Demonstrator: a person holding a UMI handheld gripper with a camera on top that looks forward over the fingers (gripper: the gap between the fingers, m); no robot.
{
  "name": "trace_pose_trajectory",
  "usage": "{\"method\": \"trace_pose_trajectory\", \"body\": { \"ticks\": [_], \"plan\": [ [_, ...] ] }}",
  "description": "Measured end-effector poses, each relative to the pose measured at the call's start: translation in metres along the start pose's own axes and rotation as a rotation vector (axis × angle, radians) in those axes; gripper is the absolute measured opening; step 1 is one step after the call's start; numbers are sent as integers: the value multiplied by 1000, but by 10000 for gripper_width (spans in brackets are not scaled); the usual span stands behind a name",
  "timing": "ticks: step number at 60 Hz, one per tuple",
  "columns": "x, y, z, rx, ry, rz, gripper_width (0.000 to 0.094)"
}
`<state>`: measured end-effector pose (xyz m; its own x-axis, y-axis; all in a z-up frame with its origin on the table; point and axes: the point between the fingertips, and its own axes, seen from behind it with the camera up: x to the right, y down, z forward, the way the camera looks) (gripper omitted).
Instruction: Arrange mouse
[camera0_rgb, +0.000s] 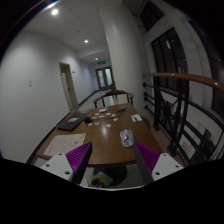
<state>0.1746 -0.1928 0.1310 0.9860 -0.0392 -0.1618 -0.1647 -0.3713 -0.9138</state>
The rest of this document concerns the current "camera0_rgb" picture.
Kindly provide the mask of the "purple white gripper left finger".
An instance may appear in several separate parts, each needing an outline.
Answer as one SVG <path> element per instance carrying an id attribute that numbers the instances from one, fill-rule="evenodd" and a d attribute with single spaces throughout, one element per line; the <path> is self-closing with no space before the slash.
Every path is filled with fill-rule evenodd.
<path id="1" fill-rule="evenodd" d="M 92 143 L 88 142 L 70 152 L 57 153 L 42 169 L 75 184 L 80 184 L 92 154 Z"/>

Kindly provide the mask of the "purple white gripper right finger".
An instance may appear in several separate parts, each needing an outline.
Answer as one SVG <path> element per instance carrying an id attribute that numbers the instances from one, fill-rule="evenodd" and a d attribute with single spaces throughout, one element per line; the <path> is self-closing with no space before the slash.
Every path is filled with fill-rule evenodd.
<path id="1" fill-rule="evenodd" d="M 138 142 L 134 143 L 133 152 L 145 184 L 150 184 L 183 169 L 183 166 L 169 154 L 159 154 Z"/>

